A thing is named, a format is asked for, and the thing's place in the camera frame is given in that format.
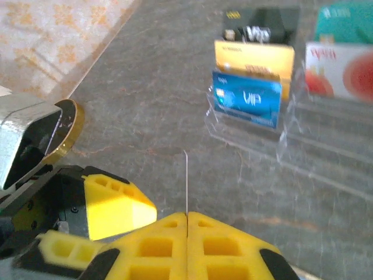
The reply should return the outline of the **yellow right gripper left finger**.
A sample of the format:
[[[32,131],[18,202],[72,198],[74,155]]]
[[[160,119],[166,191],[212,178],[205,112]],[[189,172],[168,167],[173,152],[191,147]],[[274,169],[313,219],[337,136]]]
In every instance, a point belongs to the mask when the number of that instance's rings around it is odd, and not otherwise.
[[[103,246],[78,280],[187,280],[186,240],[174,213]]]

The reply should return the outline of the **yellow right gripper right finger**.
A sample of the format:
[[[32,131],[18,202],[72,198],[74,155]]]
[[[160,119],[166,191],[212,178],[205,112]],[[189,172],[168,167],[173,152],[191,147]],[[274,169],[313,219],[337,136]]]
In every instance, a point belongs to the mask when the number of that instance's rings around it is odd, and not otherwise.
[[[197,212],[188,213],[188,280],[300,280],[274,245]]]

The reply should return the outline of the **red and white credit card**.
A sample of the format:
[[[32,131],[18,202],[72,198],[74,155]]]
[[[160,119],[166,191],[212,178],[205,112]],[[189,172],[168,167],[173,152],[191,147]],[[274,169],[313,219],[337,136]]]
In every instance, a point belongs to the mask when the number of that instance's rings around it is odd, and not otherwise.
[[[373,103],[373,44],[308,42],[305,83],[312,94]]]

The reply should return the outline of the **clear acrylic card stand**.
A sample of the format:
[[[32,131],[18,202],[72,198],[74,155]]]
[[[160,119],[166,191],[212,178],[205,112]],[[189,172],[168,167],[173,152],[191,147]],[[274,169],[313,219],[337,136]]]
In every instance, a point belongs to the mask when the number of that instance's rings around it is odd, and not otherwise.
[[[302,72],[291,89],[275,129],[229,109],[217,111],[208,92],[210,135],[373,202],[373,106],[313,96]]]

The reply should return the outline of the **blue VIP card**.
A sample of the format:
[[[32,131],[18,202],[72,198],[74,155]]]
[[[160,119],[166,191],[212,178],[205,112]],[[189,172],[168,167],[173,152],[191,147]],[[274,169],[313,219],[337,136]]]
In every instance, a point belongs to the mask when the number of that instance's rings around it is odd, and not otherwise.
[[[212,96],[216,111],[277,128],[282,96],[280,82],[213,71]]]

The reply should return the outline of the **gold VIP card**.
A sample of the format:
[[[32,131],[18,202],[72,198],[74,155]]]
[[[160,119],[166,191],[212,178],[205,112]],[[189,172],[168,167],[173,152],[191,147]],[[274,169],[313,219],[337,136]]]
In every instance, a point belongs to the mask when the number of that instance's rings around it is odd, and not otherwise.
[[[279,81],[282,100],[289,100],[295,57],[292,46],[216,40],[214,50],[218,69]]]

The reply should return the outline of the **black VIP card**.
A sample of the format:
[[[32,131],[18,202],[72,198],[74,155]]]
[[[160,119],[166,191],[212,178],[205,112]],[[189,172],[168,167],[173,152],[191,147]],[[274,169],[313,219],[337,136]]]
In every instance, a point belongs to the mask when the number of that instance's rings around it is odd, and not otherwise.
[[[299,18],[296,6],[229,8],[223,13],[221,36],[225,41],[292,46]]]

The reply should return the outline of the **green credit card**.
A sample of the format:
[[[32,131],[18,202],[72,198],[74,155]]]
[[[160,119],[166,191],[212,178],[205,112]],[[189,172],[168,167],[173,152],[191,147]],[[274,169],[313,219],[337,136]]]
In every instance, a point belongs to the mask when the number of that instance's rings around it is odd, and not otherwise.
[[[321,6],[314,40],[373,44],[373,1],[338,2]]]

